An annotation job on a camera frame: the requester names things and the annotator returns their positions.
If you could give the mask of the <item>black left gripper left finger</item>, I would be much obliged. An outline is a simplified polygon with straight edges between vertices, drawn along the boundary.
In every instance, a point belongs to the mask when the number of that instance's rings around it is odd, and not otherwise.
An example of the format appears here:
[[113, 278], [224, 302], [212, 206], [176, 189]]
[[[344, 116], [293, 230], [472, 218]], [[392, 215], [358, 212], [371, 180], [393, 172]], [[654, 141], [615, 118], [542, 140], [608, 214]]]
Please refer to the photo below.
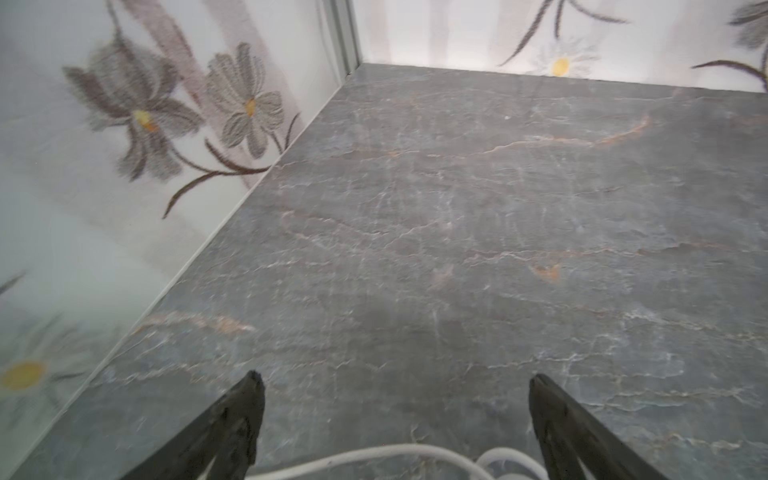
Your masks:
[[250, 370], [123, 479], [243, 480], [257, 458], [264, 412], [265, 386]]

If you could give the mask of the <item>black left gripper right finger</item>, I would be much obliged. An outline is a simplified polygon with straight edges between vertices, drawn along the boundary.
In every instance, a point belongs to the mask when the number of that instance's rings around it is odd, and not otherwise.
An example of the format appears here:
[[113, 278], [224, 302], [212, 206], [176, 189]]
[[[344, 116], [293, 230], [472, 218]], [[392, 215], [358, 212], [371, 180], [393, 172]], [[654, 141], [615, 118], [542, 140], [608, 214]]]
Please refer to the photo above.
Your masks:
[[667, 479], [547, 375], [531, 378], [528, 406], [549, 478]]

